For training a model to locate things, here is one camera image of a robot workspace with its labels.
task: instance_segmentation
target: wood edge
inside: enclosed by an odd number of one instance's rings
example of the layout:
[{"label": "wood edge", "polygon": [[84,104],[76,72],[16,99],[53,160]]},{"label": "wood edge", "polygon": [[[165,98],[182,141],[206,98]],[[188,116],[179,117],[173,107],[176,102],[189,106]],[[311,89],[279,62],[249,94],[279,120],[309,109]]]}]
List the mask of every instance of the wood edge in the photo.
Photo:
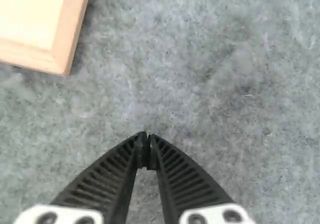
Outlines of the wood edge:
[{"label": "wood edge", "polygon": [[70,73],[89,0],[64,0],[51,55],[61,75]]},{"label": "wood edge", "polygon": [[61,74],[49,50],[0,38],[0,62],[50,74]]}]

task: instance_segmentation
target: carpet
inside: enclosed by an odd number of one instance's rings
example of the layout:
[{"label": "carpet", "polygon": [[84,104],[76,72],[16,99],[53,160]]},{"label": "carpet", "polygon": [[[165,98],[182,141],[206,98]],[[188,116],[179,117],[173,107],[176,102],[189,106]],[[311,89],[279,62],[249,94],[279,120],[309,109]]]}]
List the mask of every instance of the carpet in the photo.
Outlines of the carpet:
[{"label": "carpet", "polygon": [[[72,73],[0,65],[0,222],[145,130],[257,223],[319,223],[320,0],[89,0]],[[128,223],[164,223],[138,172]]]}]

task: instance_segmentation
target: floor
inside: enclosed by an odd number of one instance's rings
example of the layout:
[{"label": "floor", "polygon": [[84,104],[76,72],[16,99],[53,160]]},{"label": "floor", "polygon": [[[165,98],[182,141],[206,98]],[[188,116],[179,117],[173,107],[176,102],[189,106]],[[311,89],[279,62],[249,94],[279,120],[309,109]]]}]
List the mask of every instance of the floor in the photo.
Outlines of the floor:
[{"label": "floor", "polygon": [[[145,130],[257,223],[320,222],[320,0],[89,0],[71,76],[0,65],[0,222]],[[164,223],[154,174],[128,223]]]}]

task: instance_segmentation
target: ribbed black plastic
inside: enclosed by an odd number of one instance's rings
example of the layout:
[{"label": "ribbed black plastic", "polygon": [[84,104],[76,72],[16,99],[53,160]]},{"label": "ribbed black plastic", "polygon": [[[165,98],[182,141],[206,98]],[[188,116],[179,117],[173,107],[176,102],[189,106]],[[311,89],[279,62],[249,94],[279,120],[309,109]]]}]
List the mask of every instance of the ribbed black plastic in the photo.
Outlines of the ribbed black plastic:
[{"label": "ribbed black plastic", "polygon": [[54,205],[100,211],[105,224],[125,224],[138,168],[156,170],[166,224],[187,209],[233,202],[198,164],[156,135],[140,132],[100,157],[72,181]]},{"label": "ribbed black plastic", "polygon": [[83,171],[52,204],[99,210],[105,223],[125,224],[135,174],[147,165],[149,148],[145,132],[128,138]]},{"label": "ribbed black plastic", "polygon": [[233,200],[197,163],[156,135],[150,135],[151,155],[157,156],[157,176],[166,224],[177,224],[187,209]]}]

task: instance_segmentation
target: wooden board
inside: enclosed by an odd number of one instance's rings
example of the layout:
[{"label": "wooden board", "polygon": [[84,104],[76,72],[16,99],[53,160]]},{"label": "wooden board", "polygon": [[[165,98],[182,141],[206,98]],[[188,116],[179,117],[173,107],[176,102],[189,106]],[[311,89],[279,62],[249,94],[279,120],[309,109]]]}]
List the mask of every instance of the wooden board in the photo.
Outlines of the wooden board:
[{"label": "wooden board", "polygon": [[67,75],[88,0],[0,0],[0,62]]}]

